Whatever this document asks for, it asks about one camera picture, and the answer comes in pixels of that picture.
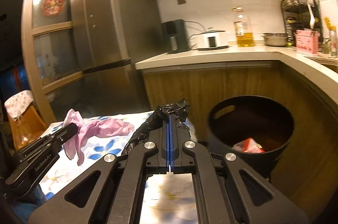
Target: dish rack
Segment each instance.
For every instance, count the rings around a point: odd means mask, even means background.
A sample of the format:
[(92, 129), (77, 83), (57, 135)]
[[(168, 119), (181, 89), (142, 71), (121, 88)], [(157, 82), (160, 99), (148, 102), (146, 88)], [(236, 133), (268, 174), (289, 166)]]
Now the dish rack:
[[(320, 4), (319, 0), (313, 0), (314, 4), (310, 4), (313, 15), (318, 21), (314, 25), (314, 30), (320, 33), (319, 47), (323, 43), (323, 32), (322, 32), (322, 19), (320, 17)], [(288, 34), (288, 42), (292, 43), (293, 46), (296, 46), (296, 30), (304, 30), (310, 28), (310, 12), (308, 5), (303, 2), (298, 2), (298, 0), (293, 0), (291, 2), (281, 1), (281, 10), (283, 14), (283, 21), (285, 32)], [(294, 23), (289, 23), (288, 17), (293, 17), (296, 19)]]

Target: silver bolt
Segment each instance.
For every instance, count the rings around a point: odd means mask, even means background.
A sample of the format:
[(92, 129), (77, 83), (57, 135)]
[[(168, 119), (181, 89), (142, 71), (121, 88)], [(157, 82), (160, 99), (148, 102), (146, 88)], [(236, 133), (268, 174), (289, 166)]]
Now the silver bolt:
[(228, 161), (235, 161), (236, 160), (236, 154), (233, 154), (233, 153), (227, 153), (225, 155), (225, 158), (228, 160)]
[(187, 141), (184, 143), (184, 146), (186, 146), (187, 148), (191, 149), (193, 147), (195, 147), (195, 142), (193, 141)]
[(104, 161), (106, 161), (108, 163), (113, 162), (114, 160), (115, 160), (115, 155), (114, 154), (109, 153), (109, 154), (106, 154), (104, 156)]
[(144, 143), (144, 147), (145, 147), (146, 149), (152, 149), (152, 148), (155, 147), (155, 143), (149, 141), (149, 142), (147, 142), (147, 143)]

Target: black bucket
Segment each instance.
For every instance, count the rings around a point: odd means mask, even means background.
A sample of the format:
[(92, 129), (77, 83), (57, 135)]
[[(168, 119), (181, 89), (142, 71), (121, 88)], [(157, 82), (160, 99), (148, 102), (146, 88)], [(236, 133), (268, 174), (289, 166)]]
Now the black bucket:
[[(208, 117), (208, 149), (234, 153), (263, 177), (269, 177), (293, 133), (291, 113), (278, 102), (262, 96), (237, 96), (217, 104)], [(232, 146), (252, 137), (264, 153), (245, 153)]]

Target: refrigerator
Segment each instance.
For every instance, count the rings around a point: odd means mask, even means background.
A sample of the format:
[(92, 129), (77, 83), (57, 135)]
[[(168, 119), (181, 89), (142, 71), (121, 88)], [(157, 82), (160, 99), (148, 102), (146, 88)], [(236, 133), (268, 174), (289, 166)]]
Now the refrigerator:
[(149, 111), (135, 63), (165, 52), (156, 0), (72, 0), (74, 43), (96, 115)]

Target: pink utensil holder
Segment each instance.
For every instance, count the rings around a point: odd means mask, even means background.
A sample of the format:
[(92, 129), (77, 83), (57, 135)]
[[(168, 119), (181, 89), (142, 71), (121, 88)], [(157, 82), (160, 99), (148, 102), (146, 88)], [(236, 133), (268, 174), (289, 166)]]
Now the pink utensil holder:
[(310, 35), (311, 31), (297, 30), (297, 33), (303, 33), (300, 31), (306, 31), (306, 34), (295, 34), (297, 52), (310, 56), (318, 55), (318, 37), (320, 36), (320, 33), (315, 32), (315, 36), (312, 36)]

